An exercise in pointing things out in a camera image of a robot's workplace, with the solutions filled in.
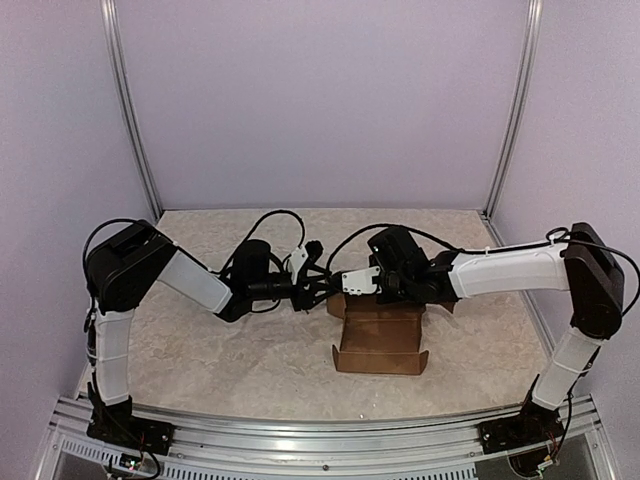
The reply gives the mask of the brown cardboard paper box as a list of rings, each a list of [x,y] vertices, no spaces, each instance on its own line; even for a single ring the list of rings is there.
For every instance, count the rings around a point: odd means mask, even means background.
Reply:
[[[425,370],[424,305],[379,304],[374,295],[337,294],[327,300],[326,310],[343,321],[340,344],[332,347],[338,372],[419,376]]]

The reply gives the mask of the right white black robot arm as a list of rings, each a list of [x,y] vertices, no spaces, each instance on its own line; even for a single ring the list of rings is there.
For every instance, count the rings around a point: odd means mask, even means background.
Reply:
[[[567,291],[568,330],[534,380],[511,433],[523,444],[546,432],[563,400],[623,319],[625,280],[619,263],[587,223],[555,229],[544,241],[485,249],[444,250],[428,258],[408,228],[391,226],[368,242],[387,300],[452,309],[479,295],[528,290]]]

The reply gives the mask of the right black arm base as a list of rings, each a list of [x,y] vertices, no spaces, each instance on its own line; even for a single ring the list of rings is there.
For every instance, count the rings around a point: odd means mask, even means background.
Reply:
[[[559,440],[564,427],[557,410],[518,414],[481,422],[478,425],[485,455],[527,447],[552,439]]]

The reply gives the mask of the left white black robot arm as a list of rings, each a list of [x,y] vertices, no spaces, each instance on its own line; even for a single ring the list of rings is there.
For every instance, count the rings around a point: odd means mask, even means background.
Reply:
[[[129,335],[135,310],[155,283],[227,323],[253,312],[257,302],[287,300],[294,310],[308,311],[337,291],[331,273],[317,263],[323,253],[318,241],[301,240],[280,259],[268,242],[246,236],[214,271],[150,223],[123,223],[123,230],[83,252],[89,398],[102,430],[121,445],[140,434],[128,385]]]

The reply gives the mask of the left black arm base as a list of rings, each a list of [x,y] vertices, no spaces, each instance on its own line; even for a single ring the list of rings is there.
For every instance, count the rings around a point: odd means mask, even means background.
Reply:
[[[172,445],[175,426],[168,422],[132,415],[119,418],[103,411],[92,415],[87,436],[111,445],[166,456]]]

